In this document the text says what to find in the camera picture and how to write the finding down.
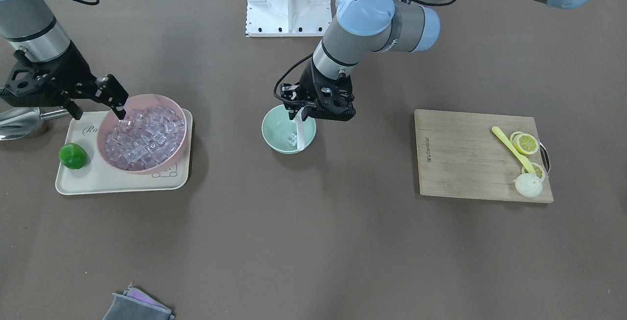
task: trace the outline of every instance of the white plastic mount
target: white plastic mount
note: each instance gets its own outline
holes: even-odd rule
[[[322,36],[331,23],[331,0],[247,1],[247,36]]]

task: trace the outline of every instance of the white tray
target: white tray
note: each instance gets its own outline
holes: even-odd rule
[[[54,184],[56,190],[63,195],[83,195],[181,188],[190,176],[193,127],[190,111],[183,109],[183,113],[188,119],[188,132],[185,138],[188,145],[185,153],[174,166],[153,175],[120,172],[103,161],[96,147],[96,132],[107,112],[86,112],[80,121],[72,119],[65,143],[74,142],[83,147],[90,161],[80,170],[70,170],[60,163]]]

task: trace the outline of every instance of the wooden cutting board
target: wooden cutting board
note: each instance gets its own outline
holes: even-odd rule
[[[533,118],[417,109],[414,119],[421,195],[553,202],[548,177],[538,197],[516,191],[522,165],[491,131],[496,125],[508,137],[522,131],[540,139]],[[528,158],[542,166],[540,151]]]

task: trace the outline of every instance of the metal scoop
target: metal scoop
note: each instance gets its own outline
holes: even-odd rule
[[[41,113],[37,107],[13,108],[0,114],[0,141],[35,137],[45,131],[46,122],[67,117],[65,110]]]

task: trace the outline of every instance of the pink bowl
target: pink bowl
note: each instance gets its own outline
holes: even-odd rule
[[[189,130],[188,119],[185,117],[185,114],[183,113],[183,110],[181,109],[181,107],[177,105],[175,101],[172,101],[168,97],[165,97],[162,95],[153,95],[153,94],[137,95],[137,96],[129,97],[126,100],[124,109],[127,112],[127,118],[128,118],[128,113],[130,113],[130,110],[132,109],[146,110],[148,108],[154,108],[158,105],[162,106],[163,108],[170,107],[175,110],[176,115],[185,121],[185,134],[187,136],[187,130]],[[98,128],[98,135],[96,137],[96,143],[98,146],[98,152],[100,153],[100,156],[102,157],[103,161],[107,162],[109,166],[111,166],[112,168],[120,172],[126,172],[126,173],[132,173],[132,174],[152,174],[152,173],[161,172],[163,170],[170,168],[170,166],[172,166],[177,161],[179,161],[179,159],[181,159],[182,155],[185,153],[185,148],[188,144],[188,141],[186,139],[183,139],[183,141],[181,142],[181,145],[179,145],[179,148],[177,148],[177,150],[174,151],[174,154],[168,157],[168,159],[161,162],[160,164],[157,164],[157,166],[154,166],[153,168],[150,168],[148,170],[143,170],[143,171],[121,170],[116,167],[116,164],[114,162],[109,161],[108,155],[105,152],[105,143],[107,143],[107,136],[111,134],[112,130],[114,130],[114,128],[118,125],[118,121],[119,120],[117,119],[114,112],[109,111],[107,115],[105,115],[105,118],[100,123],[100,127]]]

